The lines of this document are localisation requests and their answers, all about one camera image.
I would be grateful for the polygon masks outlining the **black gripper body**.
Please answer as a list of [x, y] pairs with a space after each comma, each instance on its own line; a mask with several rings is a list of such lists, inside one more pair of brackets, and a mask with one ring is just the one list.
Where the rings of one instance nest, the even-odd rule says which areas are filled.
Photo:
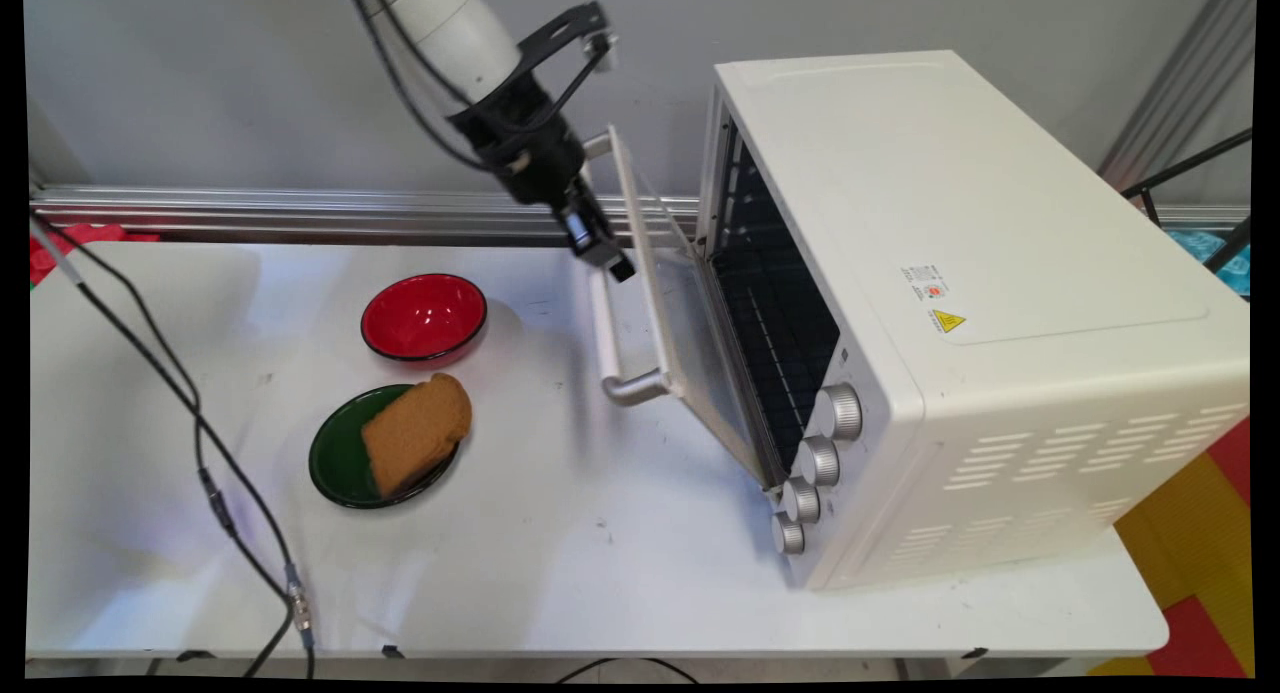
[[585, 147], [532, 72], [512, 76], [448, 122], [513, 201], [549, 208], [564, 229], [561, 210], [580, 204]]

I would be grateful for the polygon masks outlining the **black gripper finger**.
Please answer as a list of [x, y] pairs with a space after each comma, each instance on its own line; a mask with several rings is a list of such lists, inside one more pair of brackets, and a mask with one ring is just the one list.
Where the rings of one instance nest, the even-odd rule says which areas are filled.
[[580, 174], [580, 256], [585, 259], [622, 259], [623, 250], [599, 204], [589, 173]]
[[635, 265], [623, 252], [609, 222], [596, 204], [567, 204], [559, 213], [573, 255], [622, 283], [635, 275]]

